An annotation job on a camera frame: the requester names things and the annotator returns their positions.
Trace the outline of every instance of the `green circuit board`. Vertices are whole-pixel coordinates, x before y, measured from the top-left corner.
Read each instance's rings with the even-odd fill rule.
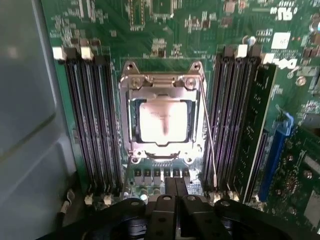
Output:
[[[319,231],[320,138],[296,126],[285,141],[266,212]]]
[[[280,110],[289,112],[297,125],[304,122],[306,114],[320,113],[320,99],[316,92],[320,74],[320,40],[317,38],[318,26],[314,24],[320,12],[317,0],[41,0],[41,3],[52,47],[79,50],[80,46],[90,46],[95,55],[110,56],[115,115],[119,125],[118,83],[125,61],[134,61],[142,72],[160,73],[186,72],[192,62],[201,61],[210,105],[216,54],[226,45],[250,44],[251,37],[256,45],[261,46],[262,62],[278,66],[271,92],[265,94],[270,98],[268,108],[258,111],[264,116],[264,129],[268,131],[264,162],[268,158]],[[56,72],[77,170],[85,190],[88,182],[74,131],[75,117],[66,71],[57,63]],[[122,146],[121,130],[118,129],[117,133]],[[128,156],[123,148],[120,148],[120,160],[122,177],[125,178]],[[153,171],[158,167],[180,170],[185,167],[182,161],[166,164],[158,166],[146,161],[134,168]],[[198,159],[189,168],[192,184],[195,183],[190,186],[189,193],[203,194],[200,186],[202,165],[202,159]],[[245,162],[239,169],[244,169],[246,175],[249,172]],[[134,172],[127,177],[128,182],[133,182]],[[303,176],[297,178],[308,185]],[[258,176],[256,192],[260,181]],[[141,190],[134,184],[131,188],[136,193]],[[152,194],[153,188],[147,191]],[[301,189],[299,194],[308,195],[305,196],[307,201],[310,187]]]

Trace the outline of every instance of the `motherboard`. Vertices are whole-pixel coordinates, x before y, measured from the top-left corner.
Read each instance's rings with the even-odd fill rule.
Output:
[[[87,205],[184,178],[320,231],[319,1],[41,3]]]

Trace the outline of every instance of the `blue pcie slot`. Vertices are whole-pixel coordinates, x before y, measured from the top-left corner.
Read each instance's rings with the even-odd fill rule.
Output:
[[[267,201],[269,188],[279,163],[285,139],[290,136],[291,129],[294,124],[294,118],[288,112],[283,112],[283,114],[287,119],[280,122],[276,128],[269,156],[265,165],[264,176],[258,193],[258,197],[261,202]]]

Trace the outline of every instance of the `cpu socket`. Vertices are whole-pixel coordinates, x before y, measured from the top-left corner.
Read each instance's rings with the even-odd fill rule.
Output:
[[[184,159],[193,163],[204,148],[207,84],[203,65],[186,73],[141,73],[133,61],[124,64],[119,83],[124,147],[138,163]]]

